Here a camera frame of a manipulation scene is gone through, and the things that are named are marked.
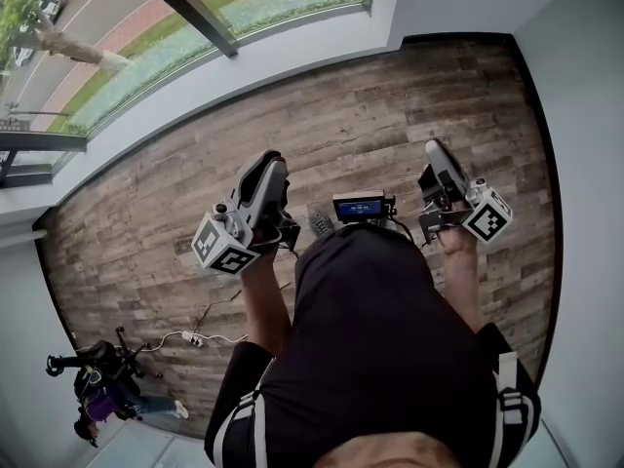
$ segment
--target white sneaker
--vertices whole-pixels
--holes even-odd
[[[188,419],[188,410],[182,405],[182,402],[175,401],[175,415],[178,418]]]

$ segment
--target jeans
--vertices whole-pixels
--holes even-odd
[[[123,383],[117,383],[117,386],[126,400],[133,406],[136,406],[139,412],[143,414],[176,411],[176,402],[171,397],[165,397],[164,395],[139,396],[132,393]]]

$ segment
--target person sitting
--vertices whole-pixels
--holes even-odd
[[[249,338],[234,348],[207,428],[214,465],[509,466],[541,403],[486,324],[476,238],[438,233],[442,296],[396,231],[334,230],[321,212],[310,226],[318,239],[296,263],[292,324],[276,251],[241,274]]]
[[[137,414],[158,412],[172,414],[178,419],[188,418],[188,410],[181,401],[161,395],[143,395],[128,377],[97,388],[91,387],[79,400],[82,406],[78,409],[80,417],[74,423],[74,431],[94,447],[98,446],[97,423],[106,421],[112,413],[124,420]]]

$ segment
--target wooden floor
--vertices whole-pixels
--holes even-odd
[[[420,240],[416,181],[429,137],[441,137],[515,210],[504,236],[480,246],[481,303],[535,375],[553,288],[554,222],[540,133],[502,43],[411,45],[296,76],[158,138],[49,211],[44,257],[77,344],[113,341],[123,324],[133,345],[155,346],[236,293],[235,280],[199,267],[189,243],[238,168],[268,147],[288,161],[300,251],[313,240],[308,211],[333,215],[332,194],[358,189],[396,194],[399,219]],[[424,251],[442,285],[437,245]],[[290,307],[293,266],[293,256],[280,253],[276,271],[281,286],[290,283]],[[244,330],[240,298],[211,308],[201,327],[229,338]],[[182,425],[160,426],[203,436],[231,351],[218,338],[196,349],[175,335],[143,356],[165,374],[143,389],[173,394],[191,413]]]

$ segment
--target hand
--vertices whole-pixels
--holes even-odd
[[[452,209],[466,210],[463,202],[453,203]],[[477,238],[463,227],[453,227],[438,232],[438,239],[444,254],[477,254]]]
[[[275,260],[275,255],[277,254],[277,250],[279,247],[278,243],[275,243],[272,246],[269,245],[265,245],[259,248],[254,248],[254,245],[260,245],[262,243],[264,243],[268,238],[268,236],[262,232],[259,229],[256,229],[253,231],[253,240],[252,240],[252,245],[250,246],[250,248],[256,252],[256,253],[260,253],[261,257],[256,261],[259,262],[261,260],[263,260],[263,263],[270,263],[273,264],[273,261]]]
[[[259,231],[253,232],[253,243],[262,243],[264,241],[263,235]],[[242,279],[244,281],[252,281],[256,279],[262,279],[267,275],[275,275],[273,271],[273,262],[275,261],[275,255],[277,254],[278,245],[274,248],[266,250],[260,255],[260,258],[256,259],[249,267],[247,267],[242,273]]]

